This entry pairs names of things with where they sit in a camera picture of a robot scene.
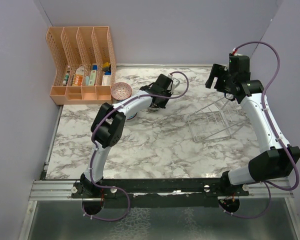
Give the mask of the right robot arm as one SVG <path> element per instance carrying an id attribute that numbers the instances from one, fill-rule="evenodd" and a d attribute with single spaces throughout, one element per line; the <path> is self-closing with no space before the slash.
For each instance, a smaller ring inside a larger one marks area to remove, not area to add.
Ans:
<path id="1" fill-rule="evenodd" d="M 230 196 L 241 185 L 289 176 L 300 159 L 300 148 L 284 137 L 263 95 L 262 83 L 251 79 L 250 58 L 229 54 L 228 66 L 213 64 L 205 87 L 233 96 L 231 100 L 248 116 L 260 149 L 246 166 L 222 173 L 220 191 Z"/>

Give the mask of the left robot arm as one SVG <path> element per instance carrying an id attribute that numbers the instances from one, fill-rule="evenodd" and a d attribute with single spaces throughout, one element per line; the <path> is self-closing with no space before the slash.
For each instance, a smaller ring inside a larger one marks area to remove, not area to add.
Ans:
<path id="1" fill-rule="evenodd" d="M 146 108 L 164 109 L 180 81 L 172 75 L 160 74 L 157 80 L 145 85 L 131 97 L 115 104 L 104 103 L 99 108 L 90 131 L 93 144 L 87 169 L 80 176 L 82 190 L 87 196 L 96 197 L 104 176 L 104 167 L 111 147 L 120 140 L 125 122 Z"/>

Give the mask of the red floral bowl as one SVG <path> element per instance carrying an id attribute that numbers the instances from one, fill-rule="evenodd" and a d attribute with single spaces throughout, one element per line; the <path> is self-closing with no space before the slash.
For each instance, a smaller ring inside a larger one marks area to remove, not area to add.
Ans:
<path id="1" fill-rule="evenodd" d="M 162 109 L 162 108 L 157 107 L 157 106 L 150 106 L 150 107 L 148 108 L 148 110 L 151 111 L 151 112 L 157 112 L 157 111 L 160 111 L 161 109 Z"/>

